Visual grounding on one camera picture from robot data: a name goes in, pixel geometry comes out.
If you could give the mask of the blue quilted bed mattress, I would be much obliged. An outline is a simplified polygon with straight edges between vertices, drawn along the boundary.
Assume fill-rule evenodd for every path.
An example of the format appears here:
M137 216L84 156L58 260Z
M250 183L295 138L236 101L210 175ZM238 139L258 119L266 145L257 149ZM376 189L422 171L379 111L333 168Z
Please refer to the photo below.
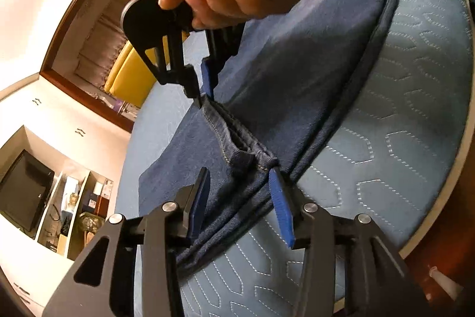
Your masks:
M398 248L444 191L465 132L473 38L465 0L397 0L379 57L337 130L296 184L335 216L368 214ZM192 106L155 84L131 134L116 211L140 216L142 173ZM303 250L271 209L225 252L180 279L186 316L291 316Z

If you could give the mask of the dark blue denim pants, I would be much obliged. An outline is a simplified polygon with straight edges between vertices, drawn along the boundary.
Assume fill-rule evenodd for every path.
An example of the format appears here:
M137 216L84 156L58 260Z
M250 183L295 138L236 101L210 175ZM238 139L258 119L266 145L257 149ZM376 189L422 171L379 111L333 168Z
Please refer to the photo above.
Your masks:
M295 183L337 130L379 57L397 0L301 0L246 24L212 97L191 106L139 179L146 215L194 183L210 192L200 235L176 257L187 277L273 207L269 174Z

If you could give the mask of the black television screen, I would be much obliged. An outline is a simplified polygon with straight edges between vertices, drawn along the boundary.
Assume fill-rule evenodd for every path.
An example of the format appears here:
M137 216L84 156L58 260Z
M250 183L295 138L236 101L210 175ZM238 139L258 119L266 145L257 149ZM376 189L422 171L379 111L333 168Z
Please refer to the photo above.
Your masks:
M55 172L23 150L1 180L1 214L30 236L48 202Z

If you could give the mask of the yellow chair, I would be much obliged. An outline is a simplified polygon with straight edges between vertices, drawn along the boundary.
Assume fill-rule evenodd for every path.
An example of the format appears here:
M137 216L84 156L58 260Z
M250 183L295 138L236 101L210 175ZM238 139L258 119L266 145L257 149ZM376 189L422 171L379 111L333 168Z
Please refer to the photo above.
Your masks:
M105 81L104 90L140 109L155 83L155 77L127 41Z

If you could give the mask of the wall shelf unit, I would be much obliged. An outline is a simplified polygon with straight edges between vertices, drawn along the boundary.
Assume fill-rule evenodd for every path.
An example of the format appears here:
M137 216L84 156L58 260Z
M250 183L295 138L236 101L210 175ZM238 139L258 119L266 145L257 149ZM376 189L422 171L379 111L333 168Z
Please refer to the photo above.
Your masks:
M114 182L82 167L64 169L53 180L35 241L75 260L105 223Z

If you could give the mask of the white wardrobe cabinet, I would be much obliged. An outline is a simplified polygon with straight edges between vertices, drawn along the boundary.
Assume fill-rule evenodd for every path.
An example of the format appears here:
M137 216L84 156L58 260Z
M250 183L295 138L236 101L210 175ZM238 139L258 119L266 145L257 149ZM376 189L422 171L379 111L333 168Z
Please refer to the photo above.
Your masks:
M110 180L112 215L130 133L85 108L39 75L1 91L1 172L28 150L56 175ZM72 261L1 218L1 269L20 302L40 316Z

